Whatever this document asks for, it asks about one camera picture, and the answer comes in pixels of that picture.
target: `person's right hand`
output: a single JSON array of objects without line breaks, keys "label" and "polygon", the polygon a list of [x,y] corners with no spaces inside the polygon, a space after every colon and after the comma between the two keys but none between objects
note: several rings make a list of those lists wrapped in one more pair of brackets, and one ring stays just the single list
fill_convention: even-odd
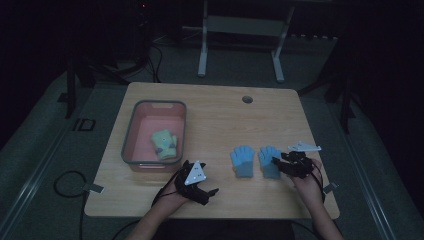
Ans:
[{"label": "person's right hand", "polygon": [[[316,165],[316,167],[314,166],[312,173],[316,176],[318,181],[321,181],[321,173],[319,170],[321,169],[322,163],[316,159],[312,159],[312,162]],[[297,191],[299,192],[300,198],[308,209],[323,205],[321,189],[313,176],[309,174],[304,179],[292,176],[289,176],[289,178],[293,181]]]}]

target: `plastic bin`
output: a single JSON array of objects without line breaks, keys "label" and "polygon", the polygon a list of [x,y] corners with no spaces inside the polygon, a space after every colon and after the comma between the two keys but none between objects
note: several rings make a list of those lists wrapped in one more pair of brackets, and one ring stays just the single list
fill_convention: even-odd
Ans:
[{"label": "plastic bin", "polygon": [[[122,159],[136,172],[175,172],[181,167],[187,107],[180,101],[136,103],[122,147]],[[169,130],[177,137],[176,156],[160,159],[152,134]]]}]

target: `person's left hand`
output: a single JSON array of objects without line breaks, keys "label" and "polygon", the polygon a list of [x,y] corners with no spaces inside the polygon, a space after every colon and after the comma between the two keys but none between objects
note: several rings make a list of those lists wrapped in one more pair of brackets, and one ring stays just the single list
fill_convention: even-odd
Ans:
[{"label": "person's left hand", "polygon": [[165,217],[169,217],[182,205],[190,201],[190,199],[181,196],[181,194],[177,192],[174,181],[175,179],[166,186],[161,194],[162,197],[160,197],[152,207],[161,209],[160,212],[165,215]]}]

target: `tabletop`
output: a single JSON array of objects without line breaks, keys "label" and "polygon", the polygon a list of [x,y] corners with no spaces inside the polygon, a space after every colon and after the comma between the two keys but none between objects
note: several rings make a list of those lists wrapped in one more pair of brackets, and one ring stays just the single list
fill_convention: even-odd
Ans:
[{"label": "tabletop", "polygon": [[[243,102],[245,96],[253,102]],[[280,180],[264,178],[257,157],[264,146],[288,152],[287,147],[299,141],[316,144],[296,91],[163,83],[128,86],[94,181],[105,190],[90,194],[85,206],[87,215],[143,216],[172,175],[134,172],[122,160],[132,111],[144,99],[178,100],[186,104],[183,161],[199,160],[206,164],[203,170],[207,180],[199,183],[199,188],[219,188],[207,205],[189,202],[172,218],[310,218],[291,180],[284,174]],[[249,145],[256,151],[252,178],[236,178],[233,171],[230,153],[240,145]],[[307,156],[320,160],[319,152]],[[328,179],[324,166],[321,171],[325,186]],[[339,216],[332,193],[327,194],[325,207],[331,218]]]}]

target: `table leg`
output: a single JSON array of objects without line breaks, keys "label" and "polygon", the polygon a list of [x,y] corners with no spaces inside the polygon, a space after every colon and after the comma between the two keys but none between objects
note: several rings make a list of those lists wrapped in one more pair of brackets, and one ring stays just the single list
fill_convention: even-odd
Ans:
[{"label": "table leg", "polygon": [[274,64],[275,77],[277,79],[277,82],[280,82],[280,83],[284,82],[283,70],[281,69],[280,54],[283,48],[284,40],[286,40],[286,37],[287,37],[287,30],[293,16],[293,12],[294,12],[294,7],[291,7],[287,15],[285,25],[283,26],[283,29],[279,36],[278,46],[276,47],[275,50],[271,52],[272,62]]},{"label": "table leg", "polygon": [[208,59],[208,0],[203,1],[203,27],[202,27],[202,49],[200,50],[199,70],[197,76],[204,77],[206,75],[206,63]]}]

